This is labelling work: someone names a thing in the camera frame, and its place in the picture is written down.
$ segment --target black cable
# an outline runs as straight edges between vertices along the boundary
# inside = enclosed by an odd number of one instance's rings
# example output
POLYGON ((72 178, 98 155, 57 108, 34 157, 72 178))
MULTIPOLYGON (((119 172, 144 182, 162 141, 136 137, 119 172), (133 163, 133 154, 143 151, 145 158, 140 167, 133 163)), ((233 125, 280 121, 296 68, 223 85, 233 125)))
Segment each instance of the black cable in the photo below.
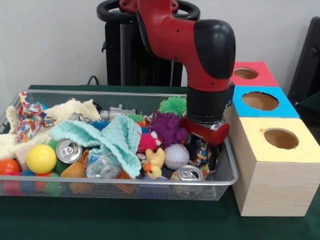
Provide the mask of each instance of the black cable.
POLYGON ((90 85, 92 79, 94 79, 94 80, 95 80, 95 83, 96 83, 97 85, 99 85, 99 81, 98 81, 97 77, 94 76, 94 75, 89 78, 89 81, 88 81, 87 85, 90 85))

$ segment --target light blue knitted cloth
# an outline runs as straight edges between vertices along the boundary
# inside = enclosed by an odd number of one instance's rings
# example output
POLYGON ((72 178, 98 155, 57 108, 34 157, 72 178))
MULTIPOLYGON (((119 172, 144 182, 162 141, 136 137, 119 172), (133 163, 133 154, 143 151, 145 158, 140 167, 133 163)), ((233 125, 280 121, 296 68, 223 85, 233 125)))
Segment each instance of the light blue knitted cloth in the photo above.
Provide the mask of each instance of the light blue knitted cloth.
POLYGON ((54 127, 50 136, 55 140, 70 139, 83 147, 100 146, 91 150, 91 154, 112 152, 123 170, 134 179, 141 169, 136 156, 141 132, 141 127, 132 119, 120 115, 102 131, 81 121, 65 121, 54 127))

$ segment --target purple spiky toy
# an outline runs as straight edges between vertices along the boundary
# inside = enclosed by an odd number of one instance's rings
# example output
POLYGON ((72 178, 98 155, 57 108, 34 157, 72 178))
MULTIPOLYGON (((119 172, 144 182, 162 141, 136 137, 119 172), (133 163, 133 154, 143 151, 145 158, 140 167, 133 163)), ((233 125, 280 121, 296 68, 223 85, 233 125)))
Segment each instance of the purple spiky toy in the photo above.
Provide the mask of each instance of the purple spiky toy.
POLYGON ((165 148, 180 143, 188 134, 187 129, 180 126, 180 118, 177 115, 159 111, 150 123, 150 129, 161 135, 165 148))

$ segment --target white wall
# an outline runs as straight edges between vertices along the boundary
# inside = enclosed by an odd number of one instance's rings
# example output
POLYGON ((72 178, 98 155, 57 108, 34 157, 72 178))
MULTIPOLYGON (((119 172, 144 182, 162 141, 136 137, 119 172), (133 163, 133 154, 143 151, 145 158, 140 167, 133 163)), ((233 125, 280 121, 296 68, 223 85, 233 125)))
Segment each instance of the white wall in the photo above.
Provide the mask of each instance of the white wall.
MULTIPOLYGON (((31 84, 106 83, 102 0, 0 0, 0 113, 31 84)), ((265 61, 285 92, 319 0, 189 0, 202 19, 228 22, 237 61, 265 61)))

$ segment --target metal mesh basket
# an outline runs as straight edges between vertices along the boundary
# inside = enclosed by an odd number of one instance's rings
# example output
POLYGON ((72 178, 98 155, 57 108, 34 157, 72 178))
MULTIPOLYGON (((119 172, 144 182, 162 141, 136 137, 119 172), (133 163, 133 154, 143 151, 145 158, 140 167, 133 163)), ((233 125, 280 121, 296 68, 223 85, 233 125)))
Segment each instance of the metal mesh basket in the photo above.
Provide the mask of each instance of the metal mesh basket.
MULTIPOLYGON (((169 96, 179 94, 86 92, 29 90, 31 103, 39 101, 48 108, 62 104, 69 99, 101 104, 104 110, 122 105, 123 109, 136 109, 137 113, 150 115, 158 110, 160 102, 169 96)), ((18 96, 11 103, 16 108, 18 96)), ((5 115, 0 118, 2 129, 7 124, 5 115)), ((163 167, 162 175, 170 178, 174 171, 163 167)), ((62 178, 38 176, 0 175, 0 196, 34 197, 78 197, 110 199, 166 199, 218 201, 228 186, 238 179, 235 159, 226 139, 220 147, 216 171, 207 176, 206 181, 150 181, 137 179, 62 178)))

